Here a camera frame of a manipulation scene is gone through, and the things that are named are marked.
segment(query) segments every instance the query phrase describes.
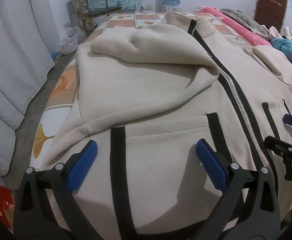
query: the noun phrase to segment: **beige jacket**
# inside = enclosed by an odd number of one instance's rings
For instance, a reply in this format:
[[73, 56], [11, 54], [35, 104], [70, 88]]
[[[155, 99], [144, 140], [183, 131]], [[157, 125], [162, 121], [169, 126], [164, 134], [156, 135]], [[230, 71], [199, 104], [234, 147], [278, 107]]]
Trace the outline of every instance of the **beige jacket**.
[[196, 157], [201, 138], [216, 149], [224, 137], [244, 169], [267, 167], [281, 218], [292, 206], [285, 166], [263, 145], [274, 129], [292, 144], [292, 127], [282, 121], [286, 107], [292, 114], [291, 63], [272, 47], [233, 40], [202, 17], [191, 33], [207, 52], [187, 33], [190, 21], [166, 14], [160, 25], [115, 27], [78, 48], [79, 100], [42, 169], [65, 162], [89, 139], [97, 142], [98, 156], [74, 197], [105, 240], [123, 237], [125, 214], [137, 234], [176, 231], [208, 217], [221, 193]]

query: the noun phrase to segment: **patterned bed sheet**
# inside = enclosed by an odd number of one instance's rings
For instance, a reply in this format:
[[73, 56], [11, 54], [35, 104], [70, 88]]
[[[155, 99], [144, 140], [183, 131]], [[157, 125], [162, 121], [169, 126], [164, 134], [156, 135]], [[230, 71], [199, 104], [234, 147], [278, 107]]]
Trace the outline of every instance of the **patterned bed sheet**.
[[[85, 42], [92, 41], [95, 37], [108, 32], [115, 26], [142, 28], [143, 26], [158, 24], [165, 14], [166, 13], [118, 13], [110, 15], [96, 28]], [[180, 14], [189, 18], [197, 18], [198, 16], [205, 15], [221, 33], [228, 35], [238, 42], [251, 45], [236, 31], [209, 13], [198, 12]], [[65, 121], [73, 104], [78, 100], [78, 93], [79, 69], [77, 54], [75, 54], [60, 76], [41, 116], [32, 148], [30, 166], [38, 169], [41, 167], [43, 158], [50, 149], [54, 136]]]

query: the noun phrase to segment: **silver screw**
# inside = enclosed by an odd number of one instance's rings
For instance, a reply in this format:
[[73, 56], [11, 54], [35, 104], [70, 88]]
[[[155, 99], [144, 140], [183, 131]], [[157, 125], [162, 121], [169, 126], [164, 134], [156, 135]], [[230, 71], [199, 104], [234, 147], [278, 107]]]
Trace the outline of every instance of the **silver screw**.
[[238, 170], [238, 169], [239, 169], [239, 165], [238, 165], [238, 163], [232, 163], [230, 166], [231, 166], [234, 170]]
[[262, 173], [265, 173], [265, 174], [267, 174], [267, 173], [268, 173], [268, 169], [267, 169], [267, 168], [265, 168], [265, 167], [263, 167], [263, 168], [261, 169], [261, 171], [262, 171]]
[[26, 173], [27, 173], [27, 174], [32, 173], [32, 171], [33, 171], [33, 168], [32, 168], [32, 167], [29, 167], [28, 169], [26, 169]]
[[60, 171], [60, 170], [63, 169], [63, 167], [64, 167], [64, 164], [63, 164], [63, 163], [58, 163], [58, 164], [55, 166], [55, 169], [58, 170], [58, 171]]

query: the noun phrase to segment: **silver zipper teeth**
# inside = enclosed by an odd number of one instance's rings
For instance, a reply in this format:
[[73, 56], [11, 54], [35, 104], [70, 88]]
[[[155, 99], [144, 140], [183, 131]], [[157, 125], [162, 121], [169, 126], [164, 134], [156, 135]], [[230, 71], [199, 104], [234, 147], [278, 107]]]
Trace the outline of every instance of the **silver zipper teeth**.
[[273, 178], [273, 181], [275, 182], [272, 169], [271, 169], [270, 165], [268, 164], [268, 161], [267, 161], [266, 157], [264, 157], [264, 155], [263, 155], [263, 153], [262, 153], [262, 151], [261, 151], [261, 149], [259, 147], [259, 144], [257, 143], [255, 134], [254, 134], [253, 129], [251, 127], [251, 122], [250, 122], [250, 120], [249, 120], [249, 118], [248, 118], [248, 116], [246, 114], [246, 110], [245, 110], [245, 108], [244, 108], [244, 106], [243, 106], [243, 104], [242, 104], [242, 102], [241, 102], [241, 100], [240, 100], [240, 98], [239, 98], [239, 96], [237, 94], [237, 91], [235, 89], [233, 80], [231, 80], [231, 78], [222, 69], [219, 69], [219, 70], [222, 73], [222, 75], [227, 79], [227, 81], [228, 81], [228, 83], [230, 85], [230, 88], [231, 88], [231, 90], [233, 92], [233, 95], [236, 98], [237, 103], [238, 103], [238, 105], [239, 105], [239, 107], [241, 109], [243, 117], [245, 118], [246, 126], [247, 126], [247, 128], [248, 128], [248, 130], [250, 132], [251, 138], [252, 138], [252, 140], [254, 142], [254, 145], [255, 145], [255, 148], [256, 148], [256, 150], [257, 150], [257, 152], [259, 154], [259, 157], [261, 158], [261, 160], [262, 160], [262, 162], [264, 164], [264, 167], [268, 169], [268, 171], [270, 172], [270, 174], [271, 174], [271, 176]]

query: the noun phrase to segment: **white plastic bag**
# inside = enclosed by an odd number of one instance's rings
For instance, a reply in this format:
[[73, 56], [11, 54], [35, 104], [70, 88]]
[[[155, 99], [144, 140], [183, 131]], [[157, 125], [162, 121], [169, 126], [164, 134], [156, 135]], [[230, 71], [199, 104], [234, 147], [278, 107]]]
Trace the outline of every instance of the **white plastic bag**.
[[62, 40], [62, 43], [58, 44], [58, 52], [68, 55], [77, 50], [79, 44], [86, 40], [86, 34], [75, 26], [66, 32], [66, 37]]

